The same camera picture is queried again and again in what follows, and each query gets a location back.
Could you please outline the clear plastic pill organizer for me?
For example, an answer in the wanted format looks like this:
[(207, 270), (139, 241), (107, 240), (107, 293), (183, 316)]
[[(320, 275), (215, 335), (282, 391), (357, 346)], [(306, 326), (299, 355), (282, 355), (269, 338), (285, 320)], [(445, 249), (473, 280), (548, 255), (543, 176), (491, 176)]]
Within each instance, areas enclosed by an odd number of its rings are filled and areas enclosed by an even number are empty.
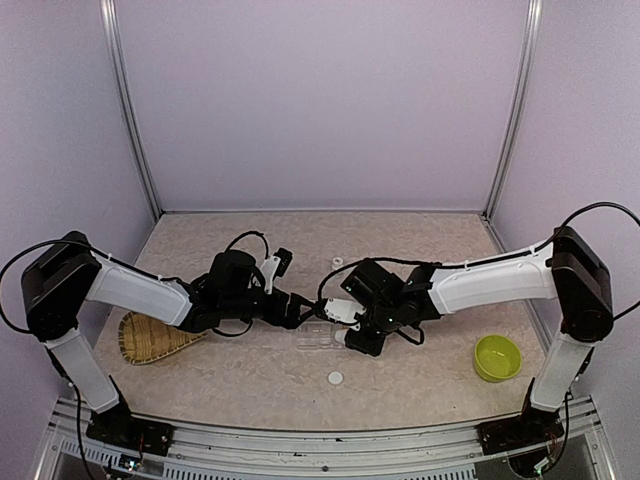
[(340, 325), (314, 321), (300, 326), (293, 334), (293, 344), (303, 352), (340, 350), (344, 345), (334, 340), (334, 333), (343, 329)]

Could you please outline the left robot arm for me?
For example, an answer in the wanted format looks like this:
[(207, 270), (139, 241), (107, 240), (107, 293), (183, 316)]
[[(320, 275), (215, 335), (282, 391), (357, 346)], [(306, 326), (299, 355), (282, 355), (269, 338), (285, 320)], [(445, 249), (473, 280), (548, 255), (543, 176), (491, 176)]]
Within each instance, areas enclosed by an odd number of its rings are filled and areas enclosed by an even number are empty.
[(285, 249), (258, 261), (228, 246), (214, 257), (208, 272), (186, 282), (116, 260), (78, 231), (40, 247), (43, 254), (21, 276), (28, 330), (45, 345), (91, 410), (102, 414), (102, 430), (121, 445), (133, 443), (140, 424), (120, 407), (124, 401), (115, 382), (79, 331), (77, 315), (84, 303), (126, 309), (191, 334), (218, 331), (224, 320), (262, 320), (296, 329), (319, 310), (316, 303), (275, 287), (292, 260)]

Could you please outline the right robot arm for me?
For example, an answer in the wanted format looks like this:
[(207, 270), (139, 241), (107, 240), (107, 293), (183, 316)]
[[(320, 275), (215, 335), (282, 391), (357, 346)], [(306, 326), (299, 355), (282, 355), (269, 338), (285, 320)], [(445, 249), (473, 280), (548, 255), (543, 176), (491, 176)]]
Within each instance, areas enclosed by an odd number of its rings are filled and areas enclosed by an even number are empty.
[(372, 356), (380, 354), (387, 335), (404, 326), (479, 306), (557, 300), (560, 327), (532, 381), (529, 407), (511, 423), (512, 436), (523, 444), (549, 429), (549, 412), (560, 408), (595, 344), (614, 326), (609, 270), (569, 226), (557, 228), (549, 241), (503, 256), (461, 265), (421, 264), (406, 280), (366, 259), (341, 287), (349, 299), (330, 298), (323, 311), (350, 327), (348, 347)]

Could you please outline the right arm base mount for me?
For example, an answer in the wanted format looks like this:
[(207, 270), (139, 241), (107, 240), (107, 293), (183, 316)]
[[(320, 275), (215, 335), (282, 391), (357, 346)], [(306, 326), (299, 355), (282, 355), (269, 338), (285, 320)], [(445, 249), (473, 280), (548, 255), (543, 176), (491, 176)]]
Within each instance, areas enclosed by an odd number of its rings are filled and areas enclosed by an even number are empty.
[(477, 432), (483, 454), (493, 455), (562, 437), (564, 427), (559, 420), (528, 422), (520, 417), (510, 417), (483, 422), (477, 426)]

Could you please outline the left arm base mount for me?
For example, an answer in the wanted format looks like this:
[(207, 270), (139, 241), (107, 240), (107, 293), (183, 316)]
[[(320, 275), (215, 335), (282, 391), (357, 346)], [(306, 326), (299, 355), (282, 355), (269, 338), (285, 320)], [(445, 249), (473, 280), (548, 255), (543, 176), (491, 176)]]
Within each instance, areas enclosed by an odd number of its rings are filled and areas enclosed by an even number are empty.
[(165, 457), (173, 439), (174, 427), (130, 414), (91, 415), (86, 435), (108, 445)]

